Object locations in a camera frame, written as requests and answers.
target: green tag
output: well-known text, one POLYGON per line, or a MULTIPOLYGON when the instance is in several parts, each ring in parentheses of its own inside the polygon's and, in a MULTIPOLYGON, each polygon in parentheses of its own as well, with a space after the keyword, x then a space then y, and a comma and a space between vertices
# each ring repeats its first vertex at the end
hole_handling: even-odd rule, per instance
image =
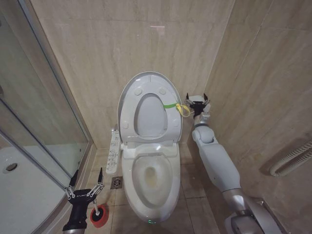
POLYGON ((164 105, 165 109, 169 109, 169 108, 173 108, 173 107, 176 107, 176 103, 170 104, 170 105, 164 105))

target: white toilet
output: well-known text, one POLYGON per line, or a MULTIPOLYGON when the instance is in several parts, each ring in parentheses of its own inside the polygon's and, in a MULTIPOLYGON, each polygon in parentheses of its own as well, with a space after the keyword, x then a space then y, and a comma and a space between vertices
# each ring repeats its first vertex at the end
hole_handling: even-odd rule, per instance
POLYGON ((162 74, 143 72, 126 85, 118 104, 122 174, 127 199, 149 223, 166 220, 179 196, 182 117, 174 85, 162 74))

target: toilet control panel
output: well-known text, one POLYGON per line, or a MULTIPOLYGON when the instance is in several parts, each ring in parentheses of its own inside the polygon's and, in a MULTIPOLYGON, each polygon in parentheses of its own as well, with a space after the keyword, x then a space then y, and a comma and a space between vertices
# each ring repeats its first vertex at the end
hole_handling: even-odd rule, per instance
POLYGON ((112 131, 111 146, 109 148, 109 154, 106 164, 106 173, 115 174, 118 168, 118 160, 120 153, 120 137, 119 131, 112 131))

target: shower drain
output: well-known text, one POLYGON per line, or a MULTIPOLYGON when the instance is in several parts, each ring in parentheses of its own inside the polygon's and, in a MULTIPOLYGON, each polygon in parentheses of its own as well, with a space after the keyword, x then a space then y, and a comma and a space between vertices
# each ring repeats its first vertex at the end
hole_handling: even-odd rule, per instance
POLYGON ((113 177, 111 189, 121 189, 121 188, 122 188, 122 176, 113 177))
POLYGON ((17 163, 12 163, 10 164, 9 166, 7 166, 5 169, 8 171, 8 172, 11 172, 13 171, 14 169, 16 169, 18 167, 18 164, 17 163))

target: yellow string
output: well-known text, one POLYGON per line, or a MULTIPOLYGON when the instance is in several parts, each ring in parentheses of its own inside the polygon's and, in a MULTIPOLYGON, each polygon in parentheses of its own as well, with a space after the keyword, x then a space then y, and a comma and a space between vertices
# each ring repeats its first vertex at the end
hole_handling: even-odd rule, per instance
POLYGON ((179 103, 177 103, 177 104, 175 105, 175 107, 177 108, 177 110, 180 112, 180 114, 181 114, 183 117, 188 117, 188 116, 190 116, 191 111, 190 111, 190 109, 189 109, 186 105, 180 105, 179 103), (185 110, 187 111, 187 115, 184 115, 184 114, 183 114, 183 109, 185 109, 185 110))

